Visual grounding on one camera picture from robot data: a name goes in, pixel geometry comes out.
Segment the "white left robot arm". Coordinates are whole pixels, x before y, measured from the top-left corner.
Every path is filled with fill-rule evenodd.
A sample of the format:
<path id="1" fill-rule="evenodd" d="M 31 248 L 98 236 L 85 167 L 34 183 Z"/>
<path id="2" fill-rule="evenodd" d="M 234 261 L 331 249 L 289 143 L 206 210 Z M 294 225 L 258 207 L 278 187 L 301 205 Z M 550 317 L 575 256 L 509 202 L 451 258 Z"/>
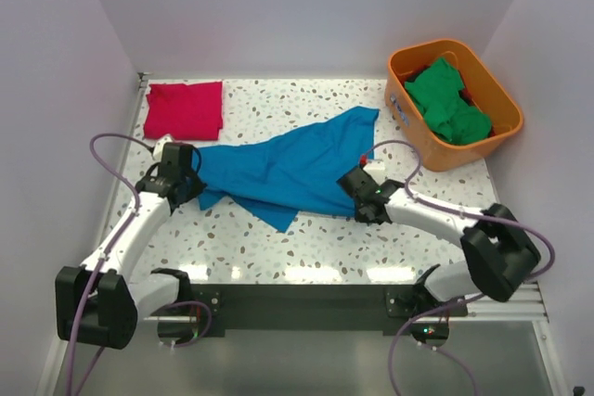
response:
<path id="1" fill-rule="evenodd" d="M 199 151 L 165 142 L 154 148 L 155 162 L 136 183 L 120 221 L 81 265 L 63 267 L 55 280 L 58 337 L 121 350 L 139 320 L 164 308 L 185 313 L 194 299 L 187 273 L 157 268 L 133 284 L 132 272 L 159 228 L 182 205 L 205 189 L 198 172 Z"/>

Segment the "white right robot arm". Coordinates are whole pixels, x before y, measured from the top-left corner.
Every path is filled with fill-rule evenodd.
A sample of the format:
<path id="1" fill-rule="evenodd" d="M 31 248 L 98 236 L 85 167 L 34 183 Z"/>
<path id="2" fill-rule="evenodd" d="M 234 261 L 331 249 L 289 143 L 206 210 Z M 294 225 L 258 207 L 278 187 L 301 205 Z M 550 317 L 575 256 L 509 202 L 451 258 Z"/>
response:
<path id="1" fill-rule="evenodd" d="M 377 183 L 354 167 L 338 185 L 355 205 L 363 224 L 403 224 L 460 248 L 464 259 L 428 269 L 413 285 L 409 304 L 433 315 L 447 302 L 471 294 L 506 302 L 541 261 L 541 253 L 510 210 L 460 207 L 418 194 L 395 180 Z"/>

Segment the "blue t shirt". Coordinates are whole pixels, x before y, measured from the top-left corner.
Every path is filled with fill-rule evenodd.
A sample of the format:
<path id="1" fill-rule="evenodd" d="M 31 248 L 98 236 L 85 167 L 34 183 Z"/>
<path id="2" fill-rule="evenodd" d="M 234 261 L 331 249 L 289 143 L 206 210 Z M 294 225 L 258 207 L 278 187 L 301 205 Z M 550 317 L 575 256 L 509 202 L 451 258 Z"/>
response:
<path id="1" fill-rule="evenodd" d="M 200 149 L 194 161 L 206 184 L 207 211 L 223 198 L 285 232 L 298 212 L 352 218 L 355 205 L 338 180 L 374 145 L 377 109 L 355 107 L 267 141 Z"/>

